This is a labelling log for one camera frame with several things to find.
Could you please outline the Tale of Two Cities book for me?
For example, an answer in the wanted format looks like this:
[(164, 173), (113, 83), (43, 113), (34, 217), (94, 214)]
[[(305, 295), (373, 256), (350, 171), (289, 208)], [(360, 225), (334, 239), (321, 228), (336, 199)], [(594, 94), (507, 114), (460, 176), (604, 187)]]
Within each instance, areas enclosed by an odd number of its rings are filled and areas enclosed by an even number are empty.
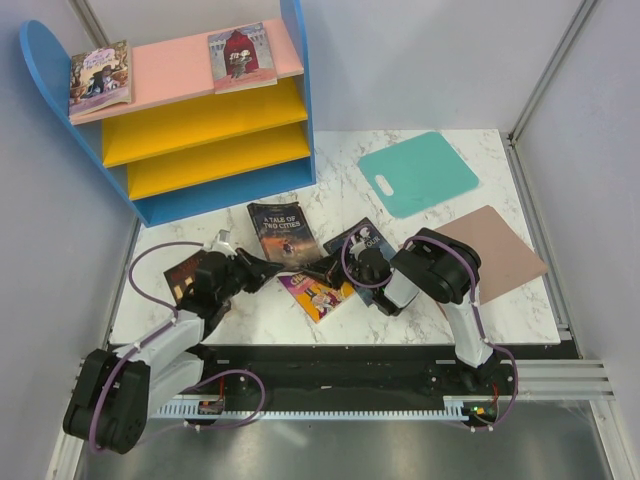
[(249, 203), (247, 210), (268, 261), (306, 265), (322, 254), (298, 202)]

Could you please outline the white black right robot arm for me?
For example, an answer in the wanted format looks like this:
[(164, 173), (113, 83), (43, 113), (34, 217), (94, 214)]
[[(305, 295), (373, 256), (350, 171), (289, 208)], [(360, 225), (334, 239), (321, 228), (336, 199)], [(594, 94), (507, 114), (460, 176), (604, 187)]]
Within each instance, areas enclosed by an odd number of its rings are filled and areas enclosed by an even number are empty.
[(498, 355), (479, 313), (481, 259), (469, 245), (423, 228), (391, 257), (358, 228), (329, 256), (302, 272), (336, 288), (345, 282), (370, 293), (386, 316), (397, 316), (421, 293), (436, 302), (450, 324), (458, 381), (467, 392), (483, 392), (494, 381)]

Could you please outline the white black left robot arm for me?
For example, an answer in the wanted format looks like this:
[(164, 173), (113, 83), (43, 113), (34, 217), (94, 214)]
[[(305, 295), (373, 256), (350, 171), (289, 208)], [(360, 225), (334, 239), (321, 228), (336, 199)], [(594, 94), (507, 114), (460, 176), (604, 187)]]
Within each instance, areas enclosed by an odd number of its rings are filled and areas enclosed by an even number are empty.
[(96, 452), (125, 454), (138, 443), (148, 418), (175, 395), (211, 392), (220, 371), (191, 348), (213, 333), (235, 295), (257, 292), (284, 269), (242, 248), (205, 252), (163, 324), (124, 347), (96, 349), (86, 357), (63, 431)]

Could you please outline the red castle cover book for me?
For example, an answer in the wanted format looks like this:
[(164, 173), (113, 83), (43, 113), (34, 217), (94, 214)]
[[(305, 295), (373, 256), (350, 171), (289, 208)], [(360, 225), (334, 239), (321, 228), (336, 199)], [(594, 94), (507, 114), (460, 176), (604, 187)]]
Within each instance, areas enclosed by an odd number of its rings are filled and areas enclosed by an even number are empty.
[(211, 34), (207, 43), (215, 94), (277, 83), (270, 43), (262, 22)]

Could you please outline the Nineteen Eighty-Four dark book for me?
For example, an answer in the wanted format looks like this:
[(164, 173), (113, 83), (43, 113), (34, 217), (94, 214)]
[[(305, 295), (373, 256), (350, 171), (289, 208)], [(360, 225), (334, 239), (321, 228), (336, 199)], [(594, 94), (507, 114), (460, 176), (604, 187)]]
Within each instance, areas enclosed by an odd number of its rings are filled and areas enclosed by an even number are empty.
[(395, 255), (378, 228), (368, 217), (323, 244), (328, 254), (338, 253), (338, 263), (346, 267), (350, 280), (363, 303), (370, 307), (374, 296), (382, 293), (383, 282), (391, 275), (390, 259)]

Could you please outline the Roald Dahl Charlie book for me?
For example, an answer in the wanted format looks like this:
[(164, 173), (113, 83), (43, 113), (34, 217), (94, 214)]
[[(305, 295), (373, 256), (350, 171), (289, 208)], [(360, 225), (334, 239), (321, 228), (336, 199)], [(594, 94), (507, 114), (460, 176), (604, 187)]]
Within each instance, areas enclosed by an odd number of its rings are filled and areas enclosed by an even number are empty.
[(314, 323), (322, 321), (355, 294), (348, 282), (334, 289), (301, 273), (281, 275), (278, 279)]

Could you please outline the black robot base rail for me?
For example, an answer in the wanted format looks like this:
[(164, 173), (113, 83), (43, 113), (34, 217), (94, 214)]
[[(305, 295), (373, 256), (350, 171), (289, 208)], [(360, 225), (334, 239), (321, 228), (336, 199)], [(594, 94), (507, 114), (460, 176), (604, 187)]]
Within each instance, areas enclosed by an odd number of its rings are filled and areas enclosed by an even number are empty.
[(250, 410), (442, 407), (447, 396), (512, 391), (509, 362), (474, 384), (451, 346), (197, 345), (202, 376), (232, 374), (199, 388)]

